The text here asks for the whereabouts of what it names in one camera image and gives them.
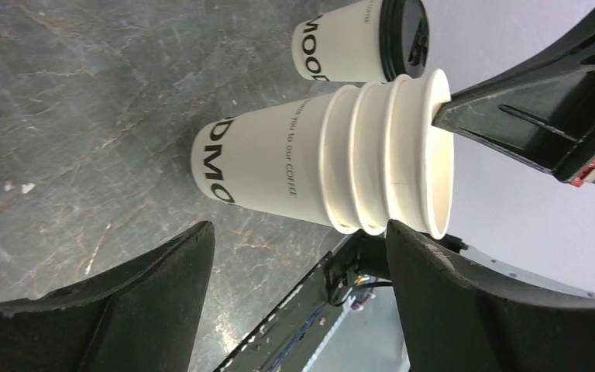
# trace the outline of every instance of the stacked paper cups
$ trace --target stacked paper cups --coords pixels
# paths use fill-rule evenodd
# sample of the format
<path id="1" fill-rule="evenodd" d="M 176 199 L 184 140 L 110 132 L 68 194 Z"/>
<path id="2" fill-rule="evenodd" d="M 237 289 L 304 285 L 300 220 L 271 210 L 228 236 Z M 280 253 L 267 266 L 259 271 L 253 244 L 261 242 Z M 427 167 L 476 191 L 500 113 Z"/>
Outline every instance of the stacked paper cups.
<path id="1" fill-rule="evenodd" d="M 443 71 L 213 122 L 194 141 L 198 187 L 257 211 L 381 234 L 389 219 L 436 239 L 448 229 L 452 134 L 431 126 L 450 100 Z"/>

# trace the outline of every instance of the white paper cup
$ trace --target white paper cup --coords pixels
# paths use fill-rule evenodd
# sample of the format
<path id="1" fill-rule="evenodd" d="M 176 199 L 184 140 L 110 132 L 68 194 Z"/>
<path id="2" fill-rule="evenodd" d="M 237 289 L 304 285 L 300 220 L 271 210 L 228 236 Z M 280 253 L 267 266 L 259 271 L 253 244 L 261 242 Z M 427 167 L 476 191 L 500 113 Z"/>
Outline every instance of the white paper cup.
<path id="1" fill-rule="evenodd" d="M 453 134 L 432 126 L 432 120 L 448 101 L 441 70 L 401 82 L 385 149 L 390 217 L 435 239 L 448 230 L 454 153 Z"/>
<path id="2" fill-rule="evenodd" d="M 360 92 L 359 89 L 344 91 L 333 104 L 320 147 L 325 200 L 337 222 L 345 227 L 357 228 L 362 223 L 357 214 L 356 197 L 350 180 L 348 149 L 353 146 L 351 124 L 355 122 L 354 108 Z"/>
<path id="3" fill-rule="evenodd" d="M 303 78 L 386 81 L 380 59 L 382 0 L 364 0 L 297 25 L 293 61 Z"/>
<path id="4" fill-rule="evenodd" d="M 419 77 L 428 50 L 420 0 L 362 0 L 300 23 L 291 51 L 297 72 L 316 81 Z"/>
<path id="5" fill-rule="evenodd" d="M 364 85 L 350 125 L 355 138 L 348 149 L 350 184 L 356 196 L 361 227 L 371 235 L 383 233 L 389 219 L 382 154 L 387 120 L 391 119 L 387 109 L 393 107 L 395 87 L 395 83 Z"/>
<path id="6" fill-rule="evenodd" d="M 352 86 L 209 124 L 191 163 L 210 198 L 341 233 L 389 219 L 441 238 L 452 200 L 452 134 L 432 119 L 450 99 L 442 71 Z"/>
<path id="7" fill-rule="evenodd" d="M 332 104 L 351 89 L 207 125 L 191 151 L 198 187 L 221 202 L 356 231 L 333 218 L 318 166 Z"/>

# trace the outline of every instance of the black cup lid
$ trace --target black cup lid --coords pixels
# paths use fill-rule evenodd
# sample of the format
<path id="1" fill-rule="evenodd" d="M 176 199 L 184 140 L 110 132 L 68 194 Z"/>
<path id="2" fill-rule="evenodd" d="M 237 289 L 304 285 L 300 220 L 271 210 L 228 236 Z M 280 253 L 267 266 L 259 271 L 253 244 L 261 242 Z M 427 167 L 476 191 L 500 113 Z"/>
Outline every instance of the black cup lid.
<path id="1" fill-rule="evenodd" d="M 384 0 L 380 14 L 380 56 L 387 81 L 400 74 L 423 75 L 430 28 L 421 0 Z"/>

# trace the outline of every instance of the white wall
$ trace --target white wall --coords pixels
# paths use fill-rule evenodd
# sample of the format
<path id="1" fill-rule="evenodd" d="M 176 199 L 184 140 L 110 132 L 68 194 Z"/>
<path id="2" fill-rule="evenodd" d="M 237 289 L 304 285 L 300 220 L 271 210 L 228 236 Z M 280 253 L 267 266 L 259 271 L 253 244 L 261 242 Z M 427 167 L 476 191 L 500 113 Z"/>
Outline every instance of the white wall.
<path id="1" fill-rule="evenodd" d="M 561 37 L 595 0 L 424 0 L 429 68 L 451 89 L 490 78 Z M 458 137 L 450 232 L 498 260 L 595 291 L 595 185 L 559 184 Z"/>

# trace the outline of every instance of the marble surface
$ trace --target marble surface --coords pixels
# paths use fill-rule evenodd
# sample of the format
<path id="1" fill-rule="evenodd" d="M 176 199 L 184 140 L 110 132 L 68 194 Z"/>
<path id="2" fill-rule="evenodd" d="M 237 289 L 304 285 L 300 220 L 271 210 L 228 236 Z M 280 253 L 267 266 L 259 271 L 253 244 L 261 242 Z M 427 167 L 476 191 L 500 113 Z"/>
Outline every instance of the marble surface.
<path id="1" fill-rule="evenodd" d="M 0 0 L 0 301 L 39 298 L 215 224 L 191 369 L 210 370 L 342 238 L 202 196 L 209 122 L 329 93 L 299 22 L 352 0 Z"/>

